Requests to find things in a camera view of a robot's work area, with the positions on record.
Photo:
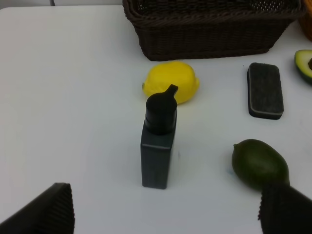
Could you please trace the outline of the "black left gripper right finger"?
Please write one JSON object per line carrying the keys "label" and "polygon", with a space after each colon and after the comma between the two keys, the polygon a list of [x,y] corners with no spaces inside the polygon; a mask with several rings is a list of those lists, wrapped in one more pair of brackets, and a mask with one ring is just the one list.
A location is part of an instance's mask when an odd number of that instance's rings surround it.
{"label": "black left gripper right finger", "polygon": [[261,193],[258,220],[264,234],[310,234],[312,200],[285,184],[269,184]]}

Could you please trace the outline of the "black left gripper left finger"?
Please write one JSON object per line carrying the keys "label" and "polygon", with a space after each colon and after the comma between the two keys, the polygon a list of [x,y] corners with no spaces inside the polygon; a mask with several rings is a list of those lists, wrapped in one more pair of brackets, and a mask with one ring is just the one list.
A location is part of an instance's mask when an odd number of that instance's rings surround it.
{"label": "black left gripper left finger", "polygon": [[69,183],[54,183],[0,224],[2,234],[73,234],[74,229]]}

